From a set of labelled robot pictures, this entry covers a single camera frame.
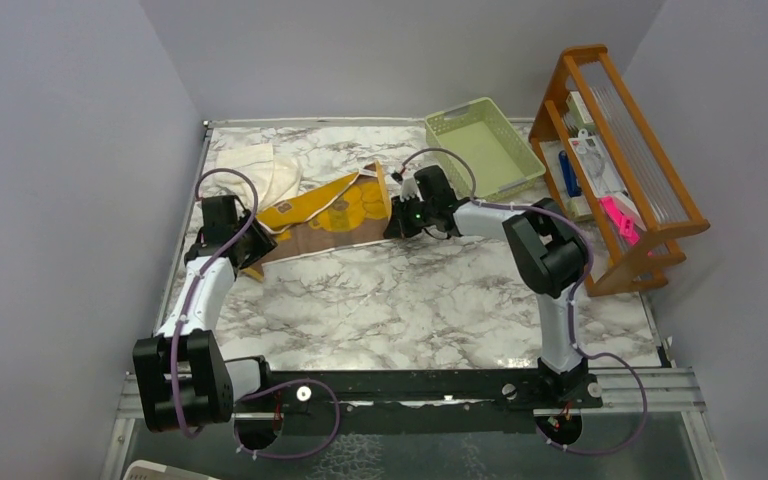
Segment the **brown yellow bear towel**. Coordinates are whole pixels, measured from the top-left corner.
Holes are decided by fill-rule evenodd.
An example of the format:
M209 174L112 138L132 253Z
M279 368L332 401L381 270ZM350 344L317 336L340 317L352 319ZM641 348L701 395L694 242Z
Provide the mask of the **brown yellow bear towel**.
M381 241L391 214L384 168L374 161L259 212L277 246L241 273L261 282L268 263Z

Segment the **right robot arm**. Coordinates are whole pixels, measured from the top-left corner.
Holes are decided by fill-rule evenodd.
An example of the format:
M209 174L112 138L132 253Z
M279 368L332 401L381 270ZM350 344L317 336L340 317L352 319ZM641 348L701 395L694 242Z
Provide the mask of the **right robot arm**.
M390 200L385 238L408 239L435 228L448 237L506 242L521 279L537 298L539 398L560 407L583 395L591 378L574 338L578 321L573 303L590 252L557 204L544 198L532 206L493 207L459 198L438 166L423 168L400 185Z

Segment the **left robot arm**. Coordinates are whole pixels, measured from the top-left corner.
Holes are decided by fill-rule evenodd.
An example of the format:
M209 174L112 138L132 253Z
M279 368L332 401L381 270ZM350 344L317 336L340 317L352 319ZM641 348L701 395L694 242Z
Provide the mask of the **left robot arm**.
M147 428L189 437L229 421L237 399L250 410L266 408L275 387L260 356L229 372L214 328L240 271L277 244L237 196L206 197L201 204L203 225L184 255L180 295L158 332L132 350Z

